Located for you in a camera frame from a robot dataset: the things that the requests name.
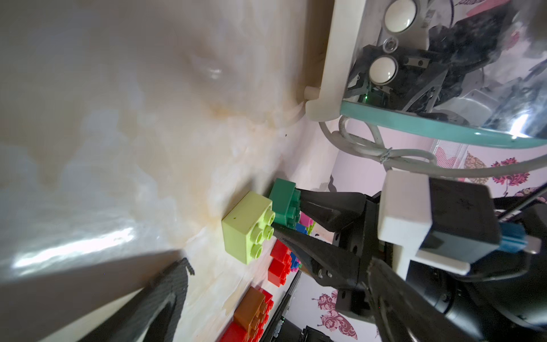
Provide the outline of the dark green lego brick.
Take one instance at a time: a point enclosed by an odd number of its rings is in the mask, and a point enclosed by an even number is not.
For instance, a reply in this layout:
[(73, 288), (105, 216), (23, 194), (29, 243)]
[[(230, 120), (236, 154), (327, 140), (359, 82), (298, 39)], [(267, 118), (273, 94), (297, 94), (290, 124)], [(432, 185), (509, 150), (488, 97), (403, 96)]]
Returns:
[(274, 222), (294, 229), (301, 214), (301, 191), (296, 188), (296, 184), (277, 178), (269, 199), (272, 201), (272, 209), (276, 214)]

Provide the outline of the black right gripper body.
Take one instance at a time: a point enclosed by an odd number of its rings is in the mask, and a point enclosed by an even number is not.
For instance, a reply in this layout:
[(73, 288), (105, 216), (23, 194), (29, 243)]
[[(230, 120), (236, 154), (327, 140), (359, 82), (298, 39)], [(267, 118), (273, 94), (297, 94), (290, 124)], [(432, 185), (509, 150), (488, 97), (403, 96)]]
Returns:
[(357, 192), (342, 192), (343, 228), (335, 233), (334, 245), (359, 258), (356, 286), (338, 290), (336, 310), (348, 318), (367, 323), (375, 321), (368, 293), (368, 266), (372, 259), (393, 264), (391, 243), (377, 235), (380, 194), (372, 197)]

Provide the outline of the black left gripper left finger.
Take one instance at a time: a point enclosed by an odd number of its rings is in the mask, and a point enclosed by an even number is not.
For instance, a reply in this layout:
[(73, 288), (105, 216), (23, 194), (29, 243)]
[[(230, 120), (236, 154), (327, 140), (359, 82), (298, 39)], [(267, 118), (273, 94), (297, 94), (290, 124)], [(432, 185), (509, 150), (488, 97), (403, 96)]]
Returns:
[(174, 262), (81, 340), (172, 341), (187, 297), (189, 277), (194, 274), (188, 259)]

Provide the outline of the lime green small lego brick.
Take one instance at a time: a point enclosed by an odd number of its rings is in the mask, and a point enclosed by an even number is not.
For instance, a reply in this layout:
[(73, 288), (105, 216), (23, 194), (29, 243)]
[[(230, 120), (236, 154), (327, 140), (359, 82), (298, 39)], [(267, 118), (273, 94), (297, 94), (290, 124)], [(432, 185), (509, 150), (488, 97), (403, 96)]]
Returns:
[(224, 247), (243, 264), (259, 259), (263, 243), (274, 235), (273, 202), (249, 191), (222, 220)]

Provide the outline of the red long lego brick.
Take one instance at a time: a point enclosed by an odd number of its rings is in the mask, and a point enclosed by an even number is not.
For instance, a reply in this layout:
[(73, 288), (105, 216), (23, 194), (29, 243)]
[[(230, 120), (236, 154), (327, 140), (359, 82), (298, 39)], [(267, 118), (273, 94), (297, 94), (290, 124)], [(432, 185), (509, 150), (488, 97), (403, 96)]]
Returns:
[(247, 332), (235, 321), (232, 321), (219, 337), (218, 342), (257, 342), (264, 333), (264, 325), (259, 324), (257, 329)]

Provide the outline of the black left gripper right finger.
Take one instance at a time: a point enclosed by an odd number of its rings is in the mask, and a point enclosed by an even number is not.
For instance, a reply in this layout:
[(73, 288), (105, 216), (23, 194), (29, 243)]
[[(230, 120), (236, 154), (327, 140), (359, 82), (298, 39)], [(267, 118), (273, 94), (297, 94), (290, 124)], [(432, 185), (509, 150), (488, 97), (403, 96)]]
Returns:
[(473, 341), (382, 260), (368, 266), (370, 308), (382, 341)]

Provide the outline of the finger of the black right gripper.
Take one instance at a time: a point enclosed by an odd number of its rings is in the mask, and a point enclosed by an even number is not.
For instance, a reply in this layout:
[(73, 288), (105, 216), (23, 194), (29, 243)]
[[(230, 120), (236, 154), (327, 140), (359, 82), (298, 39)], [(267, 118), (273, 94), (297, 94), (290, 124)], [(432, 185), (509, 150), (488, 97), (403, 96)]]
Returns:
[(301, 211), (329, 232), (339, 232), (365, 212), (367, 195), (301, 190)]
[(367, 289), (364, 276), (360, 275), (360, 258), (354, 253), (282, 225), (274, 224), (273, 228), (274, 236), (296, 255), (321, 286)]

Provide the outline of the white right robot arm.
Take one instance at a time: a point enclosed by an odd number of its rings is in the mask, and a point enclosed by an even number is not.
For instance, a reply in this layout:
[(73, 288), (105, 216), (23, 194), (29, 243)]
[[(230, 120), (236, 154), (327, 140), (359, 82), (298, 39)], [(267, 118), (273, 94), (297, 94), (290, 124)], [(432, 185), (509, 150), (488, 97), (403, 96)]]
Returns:
[(432, 179), (297, 201), (333, 242), (279, 224), (276, 237), (338, 291), (338, 313), (374, 323), (383, 340), (546, 340), (546, 205), (534, 195), (494, 199)]

